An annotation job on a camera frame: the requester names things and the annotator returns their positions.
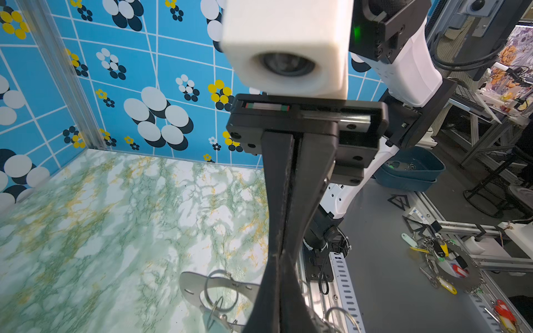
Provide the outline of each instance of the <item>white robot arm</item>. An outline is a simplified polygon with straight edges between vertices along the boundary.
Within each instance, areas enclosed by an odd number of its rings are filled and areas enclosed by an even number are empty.
[[[372,67],[389,88],[381,98],[389,128],[357,186],[330,184],[305,240],[323,249],[352,199],[400,148],[425,134],[454,89],[443,85],[426,46],[428,0],[230,0],[222,49],[240,80],[269,95],[345,100],[347,54]]]

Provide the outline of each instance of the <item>yellow circle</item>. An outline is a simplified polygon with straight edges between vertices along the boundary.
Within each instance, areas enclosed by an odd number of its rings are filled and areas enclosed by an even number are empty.
[[[2,18],[5,23],[11,23],[11,21],[13,21],[13,18],[8,12],[0,12],[0,18]]]
[[[30,28],[28,27],[26,22],[20,22],[20,28],[26,33],[30,32]]]
[[[13,18],[13,20],[15,20],[15,22],[22,22],[22,15],[19,12],[12,12],[11,17]]]
[[[224,88],[224,81],[222,81],[222,80],[216,80],[216,81],[215,81],[215,87],[216,87],[217,89],[222,89],[222,88]]]
[[[230,87],[224,87],[222,92],[224,93],[224,95],[229,96],[229,95],[231,95],[231,88]]]
[[[15,36],[18,39],[26,39],[26,33],[24,31],[22,31],[22,29],[15,30]]]
[[[2,24],[2,28],[4,29],[6,33],[10,35],[13,35],[15,33],[15,28],[13,28],[13,26],[9,23]]]

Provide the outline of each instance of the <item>floral pattern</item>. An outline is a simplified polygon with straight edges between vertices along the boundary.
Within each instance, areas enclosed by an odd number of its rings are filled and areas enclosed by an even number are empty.
[[[225,86],[224,81],[215,81],[215,84],[208,85],[207,90],[211,93],[211,100],[215,102],[218,110],[229,111],[231,109],[235,97],[231,94],[233,92],[231,88]]]
[[[26,33],[30,32],[28,24],[23,21],[22,14],[19,11],[14,11],[13,8],[3,2],[3,8],[0,12],[0,23],[2,29],[10,35],[15,34],[18,39],[26,39]]]

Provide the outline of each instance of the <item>stool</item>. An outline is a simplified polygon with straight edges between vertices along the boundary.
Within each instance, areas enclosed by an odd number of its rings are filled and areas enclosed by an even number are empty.
[[[520,206],[529,207],[529,204],[527,203],[529,201],[527,199],[525,199],[525,197],[529,197],[530,194],[529,193],[528,194],[524,194],[525,192],[516,189],[516,188],[520,188],[520,189],[529,190],[529,189],[526,189],[526,188],[524,188],[522,186],[509,186],[505,190],[505,199],[501,200],[498,203],[493,202],[492,200],[490,200],[489,198],[487,198],[483,194],[479,193],[479,191],[481,191],[482,189],[485,189],[485,187],[490,182],[492,182],[494,179],[496,179],[500,175],[500,173],[502,171],[507,169],[507,167],[509,165],[511,165],[511,163],[513,163],[518,158],[522,159],[528,165],[529,164],[533,164],[533,157],[531,155],[525,153],[522,149],[518,148],[517,146],[514,146],[511,154],[509,154],[508,158],[502,164],[500,164],[500,166],[498,166],[495,170],[491,171],[490,174],[485,179],[481,180],[479,182],[479,184],[476,185],[476,187],[474,187],[472,190],[465,190],[463,192],[463,197],[466,199],[466,201],[468,201],[475,209],[479,210],[483,214],[488,215],[490,217],[494,217],[494,218],[501,218],[503,216],[503,211],[510,208],[510,204],[518,204],[517,208],[520,207]],[[520,198],[524,199],[526,202],[522,201],[521,199],[516,198],[516,194],[517,193],[519,194]],[[474,195],[476,195],[476,194],[481,196],[481,197],[483,197],[483,198],[485,198],[487,201],[489,201],[491,204],[493,204],[498,209],[498,211],[495,214],[491,214],[491,213],[483,210],[482,208],[480,208],[478,205],[474,204],[472,202],[471,198]]]

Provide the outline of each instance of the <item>marble-patterned surface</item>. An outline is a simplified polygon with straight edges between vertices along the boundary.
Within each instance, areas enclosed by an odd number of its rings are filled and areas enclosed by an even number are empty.
[[[262,171],[86,150],[0,217],[0,331],[203,332],[180,273],[259,283],[267,248]]]

